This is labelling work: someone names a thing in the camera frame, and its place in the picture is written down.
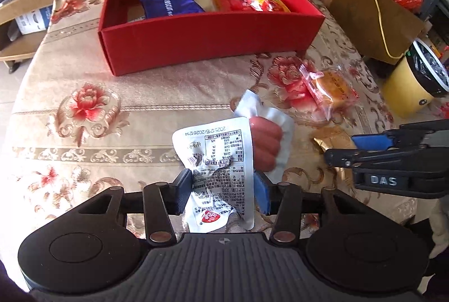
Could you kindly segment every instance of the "ribbed black surface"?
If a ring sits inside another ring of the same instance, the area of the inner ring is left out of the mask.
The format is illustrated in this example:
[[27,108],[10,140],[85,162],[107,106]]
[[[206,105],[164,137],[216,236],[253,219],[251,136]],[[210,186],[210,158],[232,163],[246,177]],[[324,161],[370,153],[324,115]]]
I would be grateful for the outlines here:
[[152,250],[135,274],[108,290],[72,297],[35,290],[32,295],[40,302],[421,301],[411,292],[366,298],[333,290],[306,268],[298,253],[271,246],[264,238],[185,234],[173,247]]

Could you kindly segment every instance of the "trash can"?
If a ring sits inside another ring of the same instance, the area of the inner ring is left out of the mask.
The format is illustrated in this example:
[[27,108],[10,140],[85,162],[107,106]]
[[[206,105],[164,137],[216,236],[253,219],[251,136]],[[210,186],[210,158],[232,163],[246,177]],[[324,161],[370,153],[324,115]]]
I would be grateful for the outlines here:
[[433,98],[441,98],[448,93],[446,68],[418,38],[382,87],[387,105],[404,119],[418,112]]

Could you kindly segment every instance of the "gold foil packet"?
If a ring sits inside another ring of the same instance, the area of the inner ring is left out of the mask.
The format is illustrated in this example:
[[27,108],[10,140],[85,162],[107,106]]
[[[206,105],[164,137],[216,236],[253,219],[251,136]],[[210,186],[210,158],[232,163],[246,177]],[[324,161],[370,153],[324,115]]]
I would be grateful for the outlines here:
[[[323,127],[313,131],[311,139],[323,152],[329,149],[356,149],[351,137],[340,127]],[[352,170],[344,167],[336,167],[337,178],[343,181],[348,187],[354,186]]]

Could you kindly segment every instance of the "dark blue snack packet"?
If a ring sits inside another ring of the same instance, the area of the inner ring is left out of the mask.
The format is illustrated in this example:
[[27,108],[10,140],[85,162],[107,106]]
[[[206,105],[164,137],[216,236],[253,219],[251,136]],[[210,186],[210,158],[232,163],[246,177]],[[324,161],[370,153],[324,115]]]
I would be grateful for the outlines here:
[[147,18],[204,12],[194,0],[140,0],[140,2]]

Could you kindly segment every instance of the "open red cardboard box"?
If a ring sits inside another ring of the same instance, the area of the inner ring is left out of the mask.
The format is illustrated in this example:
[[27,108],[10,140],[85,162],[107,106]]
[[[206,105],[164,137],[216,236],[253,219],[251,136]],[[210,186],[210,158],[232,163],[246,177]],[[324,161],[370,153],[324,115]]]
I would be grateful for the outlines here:
[[105,0],[98,35],[115,76],[225,56],[305,51],[324,16],[308,0],[286,12],[205,12],[127,22],[139,0]]

